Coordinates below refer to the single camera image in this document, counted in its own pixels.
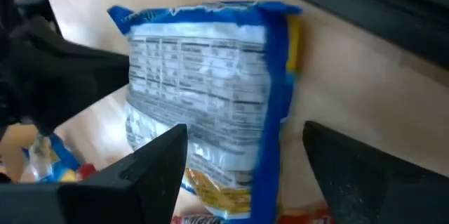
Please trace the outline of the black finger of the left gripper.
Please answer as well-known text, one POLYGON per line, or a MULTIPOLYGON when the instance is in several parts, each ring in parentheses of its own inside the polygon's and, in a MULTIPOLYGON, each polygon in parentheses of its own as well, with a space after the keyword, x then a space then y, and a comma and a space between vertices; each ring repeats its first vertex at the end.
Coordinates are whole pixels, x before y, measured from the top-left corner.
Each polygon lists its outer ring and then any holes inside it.
POLYGON ((54 31, 62 36, 56 16, 49 0, 17 0, 16 8, 24 19, 36 16, 44 18, 54 31))
POLYGON ((6 123, 45 134, 128 83, 128 57, 58 35, 6 37, 6 123))

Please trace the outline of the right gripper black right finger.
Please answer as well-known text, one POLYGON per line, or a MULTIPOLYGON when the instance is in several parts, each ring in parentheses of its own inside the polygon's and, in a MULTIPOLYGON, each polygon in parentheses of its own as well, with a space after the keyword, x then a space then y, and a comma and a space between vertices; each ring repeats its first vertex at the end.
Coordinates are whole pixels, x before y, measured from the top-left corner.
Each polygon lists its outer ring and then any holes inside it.
POLYGON ((315 121, 302 141, 336 224, 449 224, 449 177, 315 121))

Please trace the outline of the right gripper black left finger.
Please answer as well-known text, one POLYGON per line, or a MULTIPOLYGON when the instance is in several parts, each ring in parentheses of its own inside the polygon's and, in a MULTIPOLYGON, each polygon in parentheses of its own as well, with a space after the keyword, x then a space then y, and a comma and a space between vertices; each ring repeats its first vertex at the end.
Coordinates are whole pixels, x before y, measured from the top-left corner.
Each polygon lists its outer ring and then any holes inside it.
POLYGON ((187 127, 77 183, 59 187, 63 224, 170 224, 187 159, 187 127))

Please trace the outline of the red Maruchan ramen pack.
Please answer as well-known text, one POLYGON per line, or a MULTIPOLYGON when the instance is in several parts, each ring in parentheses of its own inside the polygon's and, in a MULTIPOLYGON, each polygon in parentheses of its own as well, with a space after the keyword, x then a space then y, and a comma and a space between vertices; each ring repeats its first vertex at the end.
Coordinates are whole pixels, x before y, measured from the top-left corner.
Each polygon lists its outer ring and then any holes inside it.
POLYGON ((335 220, 326 205, 310 205, 282 210, 276 224, 335 224, 335 220))
POLYGON ((96 173, 97 170, 93 164, 83 164, 76 171, 76 179, 84 180, 96 173))
POLYGON ((173 216, 170 224, 225 224, 221 218, 207 214, 173 216))

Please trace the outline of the blue Maruchan ramen pack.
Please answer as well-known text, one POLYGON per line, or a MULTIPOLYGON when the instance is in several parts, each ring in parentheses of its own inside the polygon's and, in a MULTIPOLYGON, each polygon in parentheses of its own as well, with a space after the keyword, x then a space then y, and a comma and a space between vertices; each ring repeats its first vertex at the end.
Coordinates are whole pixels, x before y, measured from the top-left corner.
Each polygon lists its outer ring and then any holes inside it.
POLYGON ((38 183, 76 182, 80 162, 56 134, 40 133, 28 149, 22 150, 34 181, 38 183))
POLYGON ((226 224, 274 224, 302 9, 216 1, 108 13, 130 45, 130 147, 185 124, 183 188, 226 224))

